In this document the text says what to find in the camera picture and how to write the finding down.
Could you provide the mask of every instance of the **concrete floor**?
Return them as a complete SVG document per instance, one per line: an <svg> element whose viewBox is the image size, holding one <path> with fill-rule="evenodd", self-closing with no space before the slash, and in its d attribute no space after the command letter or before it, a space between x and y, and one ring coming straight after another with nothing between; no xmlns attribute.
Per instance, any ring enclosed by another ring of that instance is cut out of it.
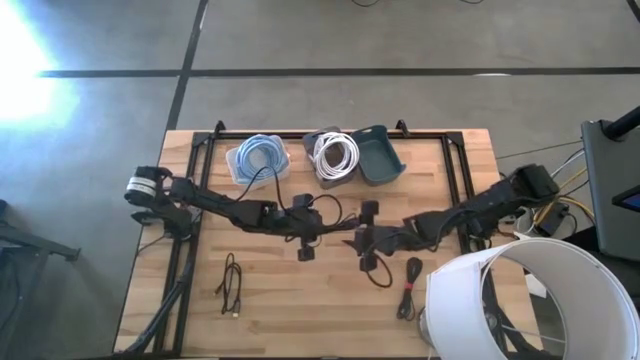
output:
<svg viewBox="0 0 640 360"><path fill-rule="evenodd" d="M177 83L21 76L179 69L197 6L0 0L0 198L13 223L82 248L47 265L10 358L111 351L140 232L124 187L157 161ZM638 31L623 0L211 0L194 68L638 66ZM582 121L614 119L638 93L640 76L623 75L192 79L177 127L485 127L503 172L551 169L579 145L510 155L578 140ZM590 203L587 188L576 197Z"/></svg>

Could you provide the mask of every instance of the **white cable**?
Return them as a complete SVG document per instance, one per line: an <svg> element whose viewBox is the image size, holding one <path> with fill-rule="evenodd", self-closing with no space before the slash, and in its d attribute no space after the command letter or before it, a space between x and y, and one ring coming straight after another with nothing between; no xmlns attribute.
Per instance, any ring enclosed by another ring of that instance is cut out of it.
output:
<svg viewBox="0 0 640 360"><path fill-rule="evenodd" d="M342 147L342 161L336 166L331 166L325 156L327 149L332 145ZM349 135L336 132L328 132L318 135L316 145L313 148L313 163L318 177L325 180L338 180L347 176L360 160L358 144Z"/></svg>
<svg viewBox="0 0 640 360"><path fill-rule="evenodd" d="M576 160L577 158L579 158L580 156L584 155L584 150L580 151L579 153L573 155L569 160L567 160L564 164L562 164L558 169L556 169L556 171L551 173L551 177L554 178L556 177L556 175L558 175L558 173L560 173L560 171L562 171L562 169L564 169L565 167L567 167L567 165L569 165L570 163L572 163L574 160Z"/></svg>

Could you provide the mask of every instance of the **yellow wire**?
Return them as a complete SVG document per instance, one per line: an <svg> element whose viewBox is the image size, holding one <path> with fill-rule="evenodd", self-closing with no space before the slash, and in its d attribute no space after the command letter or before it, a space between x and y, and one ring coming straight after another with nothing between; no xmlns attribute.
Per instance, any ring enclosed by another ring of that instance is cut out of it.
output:
<svg viewBox="0 0 640 360"><path fill-rule="evenodd" d="M570 199L570 198L567 198L567 197L564 197L564 196L560 196L560 197L558 198L558 200L560 200L561 202L564 202L564 203L569 203L569 204L573 204L573 205L575 205L575 206L580 207L580 208L581 208L582 210L584 210L587 214L589 214L589 217L591 218L591 220L593 220L593 222L595 222L595 217L596 217L596 216L595 216L595 215L593 214L593 212L592 212L592 211L587 207L587 205L585 205L585 204L581 203L581 202L580 202L580 201L578 201L578 200L573 200L573 199Z"/></svg>
<svg viewBox="0 0 640 360"><path fill-rule="evenodd" d="M567 185L569 185L573 180L577 179L578 176L584 174L585 172L587 172L587 168L583 168L582 170L578 171L575 175L573 175L572 177L569 178L569 180L565 181L564 183L562 183L562 185L560 185L560 190L564 189Z"/></svg>
<svg viewBox="0 0 640 360"><path fill-rule="evenodd" d="M565 181L564 183L562 183L562 185L560 185L560 190L564 189L567 185L569 185L573 180L577 179L578 176L584 174L585 172L587 172L587 168L583 168L582 170L578 171L576 174L574 174L572 177L569 178L569 180ZM542 210L536 214L536 216L534 216L533 221L536 223L536 225L540 225L540 222L542 221L542 219L545 218L545 216L547 216L547 214L549 213L549 211L551 211L551 208L553 207L553 204L556 203L556 200L554 200L553 202L551 202L549 205L545 206L544 208L542 208ZM578 204L574 204L576 206L580 206L584 209L586 209L587 211L591 212L589 210L589 208L587 208L584 204L580 203L581 205Z"/></svg>

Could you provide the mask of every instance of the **wooden table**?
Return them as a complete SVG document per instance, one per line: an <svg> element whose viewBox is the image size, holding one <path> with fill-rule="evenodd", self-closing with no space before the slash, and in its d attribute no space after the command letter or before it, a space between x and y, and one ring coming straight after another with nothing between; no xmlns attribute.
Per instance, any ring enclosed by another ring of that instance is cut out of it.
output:
<svg viewBox="0 0 640 360"><path fill-rule="evenodd" d="M499 180L495 156L487 130L461 130L476 192ZM159 164L176 175L184 174L192 131L167 133ZM238 196L231 182L225 153L240 141L216 141L209 188ZM282 181L285 205L296 194L331 193L342 202L345 214L359 213L360 202L380 201L381 225L400 225L403 217L427 210L450 207L450 194L442 148L434 140L394 140L393 146L406 171L394 182L368 187L359 175L349 184L324 191L314 180L312 167L300 141L286 141L291 175ZM455 163L461 179L459 163ZM464 189L460 180L458 188ZM251 191L247 198L275 199L275 186ZM337 216L330 200L316 207L325 223ZM143 231L140 245L161 235L161 226ZM353 231L325 235L314 261L297 261L297 243L283 238L244 233L227 219L206 213L196 261L186 325L183 356L199 357L382 357L427 356L429 347L420 339L415 322L396 319L402 296L406 260L412 256L424 262L413 298L420 309L425 301L425 276L460 255L455 235L447 236L436 253L396 252L386 258L393 273L390 289L376 288L358 270L355 252L341 240ZM507 241L494 238L494 246ZM136 260L116 350L131 344L158 309L167 271L170 241L147 248ZM233 252L243 270L242 312L239 318L220 314L221 297L214 290L222 279L227 253ZM383 277L383 270L373 272ZM537 332L537 325L524 276L519 266L507 260L493 268L500 306L520 329ZM173 338L168 331L167 347ZM527 337L534 345L539 339Z"/></svg>

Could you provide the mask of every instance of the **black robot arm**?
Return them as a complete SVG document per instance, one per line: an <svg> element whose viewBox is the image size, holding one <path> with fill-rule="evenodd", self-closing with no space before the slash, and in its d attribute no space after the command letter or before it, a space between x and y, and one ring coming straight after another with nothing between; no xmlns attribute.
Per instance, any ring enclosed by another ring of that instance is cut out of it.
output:
<svg viewBox="0 0 640 360"><path fill-rule="evenodd" d="M164 180L171 178L171 187L163 188ZM348 219L334 225L324 225L322 216L313 209L310 194L296 195L290 208L278 209L273 201L237 200L228 196L200 189L191 179L174 177L166 168L141 166L127 186L125 199L132 205L145 207L148 211L134 213L132 217L143 225L149 219L164 222L165 231L175 238L186 238L191 234L192 214L186 206L228 218L245 232L300 238L301 249L298 260L315 258L309 246L320 235L334 231L352 230L359 226L358 219Z"/></svg>
<svg viewBox="0 0 640 360"><path fill-rule="evenodd" d="M374 250L387 256L396 250L436 251L443 236L454 228L466 225L471 236L490 238L501 218L518 212L520 207L536 208L549 204L559 189L549 173L540 165L516 169L488 190L444 211L428 211L403 219L404 226L376 226L376 202L365 202L361 218L366 228L356 230L354 241L347 243L361 256L361 270L375 268L375 259L368 257Z"/></svg>

